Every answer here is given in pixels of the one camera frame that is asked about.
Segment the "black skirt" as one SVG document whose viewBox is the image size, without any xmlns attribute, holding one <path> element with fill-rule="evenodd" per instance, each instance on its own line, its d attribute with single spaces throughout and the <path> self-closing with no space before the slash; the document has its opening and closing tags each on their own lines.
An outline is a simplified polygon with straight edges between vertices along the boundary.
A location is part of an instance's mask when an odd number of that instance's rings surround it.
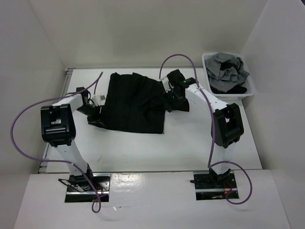
<svg viewBox="0 0 305 229">
<path fill-rule="evenodd" d="M 110 76 L 105 104 L 104 129 L 140 134 L 162 134 L 169 99 L 160 81 L 137 73 Z M 172 111 L 189 112 L 189 102 Z"/>
</svg>

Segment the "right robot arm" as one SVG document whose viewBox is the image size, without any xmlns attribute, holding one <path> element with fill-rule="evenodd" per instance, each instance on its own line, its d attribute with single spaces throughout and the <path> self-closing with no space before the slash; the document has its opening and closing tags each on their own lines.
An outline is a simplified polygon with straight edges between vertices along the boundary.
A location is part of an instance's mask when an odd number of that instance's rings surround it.
<svg viewBox="0 0 305 229">
<path fill-rule="evenodd" d="M 240 137 L 244 134 L 244 126 L 240 108 L 237 104 L 229 104 L 205 90 L 194 78 L 186 79 L 179 70 L 174 70 L 160 79 L 169 99 L 168 111 L 192 102 L 211 115 L 211 137 L 213 152 L 209 156 L 209 183 L 220 187 L 229 176 L 232 152 Z"/>
</svg>

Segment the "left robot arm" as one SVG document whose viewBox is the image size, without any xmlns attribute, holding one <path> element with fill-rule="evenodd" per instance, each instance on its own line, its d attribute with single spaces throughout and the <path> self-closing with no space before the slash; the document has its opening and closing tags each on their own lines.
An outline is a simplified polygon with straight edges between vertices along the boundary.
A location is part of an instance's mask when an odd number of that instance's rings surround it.
<svg viewBox="0 0 305 229">
<path fill-rule="evenodd" d="M 102 122 L 102 106 L 91 102 L 90 95 L 87 89 L 78 87 L 76 92 L 70 93 L 67 98 L 41 108 L 42 139 L 54 147 L 65 161 L 69 161 L 68 182 L 76 191 L 92 191 L 95 179 L 75 143 L 76 126 L 73 112 L 78 111 L 86 115 L 89 125 L 105 127 Z"/>
</svg>

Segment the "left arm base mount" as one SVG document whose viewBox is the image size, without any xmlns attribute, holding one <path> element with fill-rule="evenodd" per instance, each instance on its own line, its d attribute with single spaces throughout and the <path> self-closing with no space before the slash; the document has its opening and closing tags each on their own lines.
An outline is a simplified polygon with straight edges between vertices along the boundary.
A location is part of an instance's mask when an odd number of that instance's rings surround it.
<svg viewBox="0 0 305 229">
<path fill-rule="evenodd" d="M 94 202 L 97 200 L 96 194 L 90 184 L 81 178 L 77 181 L 72 176 L 69 179 L 59 178 L 58 181 L 67 187 L 65 194 L 65 203 L 83 203 Z M 111 175 L 103 173 L 93 173 L 91 182 L 97 190 L 101 202 L 109 201 L 109 192 L 111 184 Z"/>
</svg>

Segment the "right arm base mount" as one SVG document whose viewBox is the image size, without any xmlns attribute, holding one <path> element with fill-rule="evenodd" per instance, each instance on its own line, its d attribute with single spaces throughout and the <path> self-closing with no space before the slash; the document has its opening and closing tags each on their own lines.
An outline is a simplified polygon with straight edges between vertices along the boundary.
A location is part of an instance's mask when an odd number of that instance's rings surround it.
<svg viewBox="0 0 305 229">
<path fill-rule="evenodd" d="M 190 183 L 194 184 L 196 200 L 221 200 L 228 194 L 229 199 L 239 199 L 233 172 L 220 181 L 214 180 L 208 171 L 193 174 Z"/>
</svg>

